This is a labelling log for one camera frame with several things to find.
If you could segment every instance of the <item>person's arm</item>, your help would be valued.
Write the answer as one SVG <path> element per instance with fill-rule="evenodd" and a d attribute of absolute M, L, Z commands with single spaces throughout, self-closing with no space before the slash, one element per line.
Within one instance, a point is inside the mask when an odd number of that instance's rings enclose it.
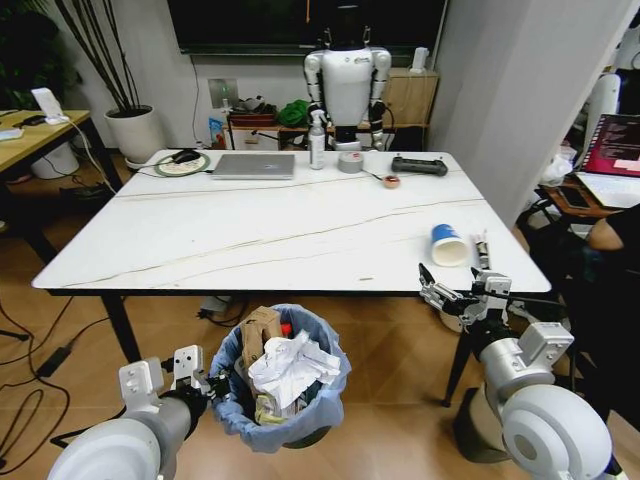
<path fill-rule="evenodd" d="M 640 205 L 598 220 L 588 242 L 594 250 L 636 250 L 640 245 Z"/>
<path fill-rule="evenodd" d="M 594 250 L 614 251 L 624 248 L 622 239 L 607 223 L 606 218 L 602 218 L 596 222 L 591 232 L 589 232 L 587 241 L 589 242 L 589 246 Z"/>

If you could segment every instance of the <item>black controller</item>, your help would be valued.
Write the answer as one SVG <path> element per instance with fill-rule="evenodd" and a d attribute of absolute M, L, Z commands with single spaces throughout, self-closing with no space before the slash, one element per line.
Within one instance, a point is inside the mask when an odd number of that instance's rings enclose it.
<path fill-rule="evenodd" d="M 400 155 L 393 157 L 391 170 L 394 172 L 428 173 L 443 177 L 449 169 L 442 160 L 414 160 L 402 158 Z"/>

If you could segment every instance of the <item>paper cup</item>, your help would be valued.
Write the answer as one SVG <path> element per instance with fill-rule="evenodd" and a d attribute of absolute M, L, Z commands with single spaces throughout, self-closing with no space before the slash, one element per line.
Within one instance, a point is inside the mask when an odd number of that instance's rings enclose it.
<path fill-rule="evenodd" d="M 467 261 L 469 251 L 451 225 L 441 223 L 431 231 L 431 258 L 442 267 L 457 267 Z"/>

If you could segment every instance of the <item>laptop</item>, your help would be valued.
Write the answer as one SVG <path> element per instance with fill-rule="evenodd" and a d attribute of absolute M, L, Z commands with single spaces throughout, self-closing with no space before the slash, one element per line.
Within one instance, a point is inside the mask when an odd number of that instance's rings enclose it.
<path fill-rule="evenodd" d="M 224 154 L 211 176 L 219 180 L 291 180 L 295 155 Z"/>
<path fill-rule="evenodd" d="M 640 116 L 602 115 L 578 179 L 604 206 L 640 203 Z"/>

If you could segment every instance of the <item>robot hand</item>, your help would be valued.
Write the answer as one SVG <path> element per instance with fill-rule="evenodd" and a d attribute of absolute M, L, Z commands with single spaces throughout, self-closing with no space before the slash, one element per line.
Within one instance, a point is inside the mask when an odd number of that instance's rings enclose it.
<path fill-rule="evenodd" d="M 163 387 L 157 357 L 122 367 L 118 373 L 126 411 L 74 440 L 58 457 L 49 480 L 171 480 L 176 454 L 195 430 L 213 398 L 229 394 L 227 372 L 205 378 L 202 347 L 176 350 L 162 365 L 173 371 L 171 390 Z"/>
<path fill-rule="evenodd" d="M 611 437 L 582 398 L 553 385 L 551 369 L 573 342 L 559 323 L 530 325 L 520 339 L 502 321 L 511 280 L 472 269 L 470 293 L 435 282 L 420 265 L 420 295 L 459 317 L 486 373 L 486 397 L 507 452 L 533 478 L 594 479 L 611 458 Z"/>

